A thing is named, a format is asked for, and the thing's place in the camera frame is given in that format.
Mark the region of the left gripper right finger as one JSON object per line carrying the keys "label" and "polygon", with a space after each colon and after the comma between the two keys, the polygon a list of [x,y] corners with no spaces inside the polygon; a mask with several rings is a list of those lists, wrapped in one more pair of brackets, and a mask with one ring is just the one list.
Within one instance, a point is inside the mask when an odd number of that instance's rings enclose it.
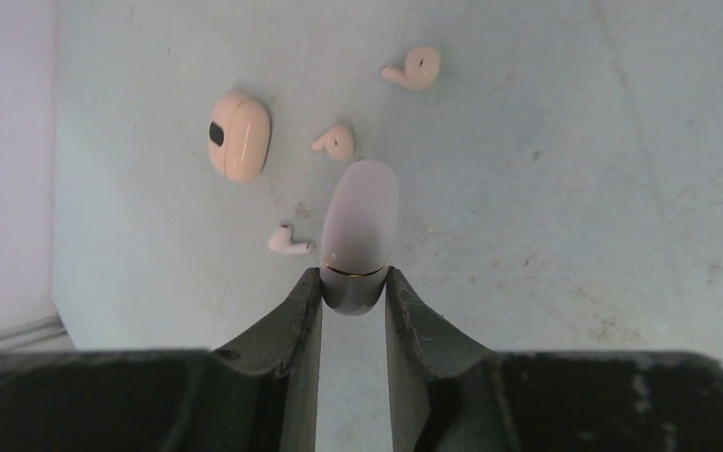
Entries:
{"label": "left gripper right finger", "polygon": [[683,351],[504,351],[386,277],[396,451],[723,451],[723,367]]}

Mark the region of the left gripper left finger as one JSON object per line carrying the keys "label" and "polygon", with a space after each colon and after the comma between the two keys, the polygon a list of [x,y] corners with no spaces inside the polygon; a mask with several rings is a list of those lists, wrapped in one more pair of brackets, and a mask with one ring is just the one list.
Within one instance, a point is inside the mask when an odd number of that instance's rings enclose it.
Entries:
{"label": "left gripper left finger", "polygon": [[0,354],[0,451],[312,451],[322,301],[286,299],[206,349]]}

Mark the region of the white earbud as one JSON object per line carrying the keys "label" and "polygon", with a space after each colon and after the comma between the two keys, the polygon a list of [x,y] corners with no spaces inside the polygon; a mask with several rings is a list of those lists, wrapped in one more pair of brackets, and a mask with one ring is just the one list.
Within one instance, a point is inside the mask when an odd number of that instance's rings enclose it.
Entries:
{"label": "white earbud", "polygon": [[294,240],[294,230],[289,224],[281,224],[273,232],[267,241],[267,247],[270,251],[286,255],[307,254],[314,250],[313,242]]}

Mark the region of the white earbud charging case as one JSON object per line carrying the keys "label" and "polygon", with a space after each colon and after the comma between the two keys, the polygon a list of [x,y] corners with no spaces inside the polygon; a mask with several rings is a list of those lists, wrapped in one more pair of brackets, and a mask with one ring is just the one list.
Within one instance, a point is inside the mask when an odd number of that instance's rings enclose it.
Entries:
{"label": "white earbud charging case", "polygon": [[329,203],[320,241],[323,300],[341,315],[369,312],[383,291],[394,248],[399,187],[375,160],[350,165]]}

